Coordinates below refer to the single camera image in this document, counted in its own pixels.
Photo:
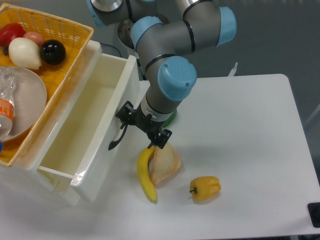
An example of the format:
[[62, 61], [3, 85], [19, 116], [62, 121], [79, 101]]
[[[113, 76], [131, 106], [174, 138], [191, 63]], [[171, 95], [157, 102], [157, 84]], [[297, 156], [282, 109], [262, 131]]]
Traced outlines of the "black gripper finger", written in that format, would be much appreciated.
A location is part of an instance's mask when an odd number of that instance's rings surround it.
[[148, 131], [147, 137], [150, 140], [150, 144], [147, 148], [150, 149], [151, 147], [158, 147], [160, 149], [163, 149], [167, 141], [170, 139], [171, 135], [172, 131], [168, 129], [159, 128], [154, 131]]
[[123, 129], [128, 125], [136, 125], [136, 110], [134, 109], [134, 105], [129, 100], [127, 100], [118, 110], [118, 112], [115, 114], [115, 117], [121, 122], [120, 129]]

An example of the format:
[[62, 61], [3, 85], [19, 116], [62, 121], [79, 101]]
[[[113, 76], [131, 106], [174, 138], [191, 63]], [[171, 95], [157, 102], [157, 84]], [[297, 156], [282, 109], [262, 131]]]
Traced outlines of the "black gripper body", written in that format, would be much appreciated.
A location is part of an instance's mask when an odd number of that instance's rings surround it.
[[150, 113], [145, 115], [140, 104], [135, 110], [133, 119], [135, 121], [135, 125], [146, 133], [149, 139], [159, 138], [160, 128], [164, 124], [164, 121], [154, 121], [153, 115]]

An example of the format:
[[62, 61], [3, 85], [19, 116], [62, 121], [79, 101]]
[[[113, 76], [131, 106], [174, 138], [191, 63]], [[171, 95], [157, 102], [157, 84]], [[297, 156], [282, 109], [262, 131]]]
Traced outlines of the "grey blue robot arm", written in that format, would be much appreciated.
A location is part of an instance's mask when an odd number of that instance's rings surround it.
[[231, 41], [237, 33], [233, 11], [211, 0], [178, 0], [181, 20], [165, 24], [155, 0], [89, 0], [87, 5], [99, 26], [133, 22], [130, 38], [150, 86], [138, 107], [127, 101], [115, 116], [123, 131], [136, 126], [151, 146], [163, 148], [172, 135], [163, 124], [197, 80], [185, 55]]

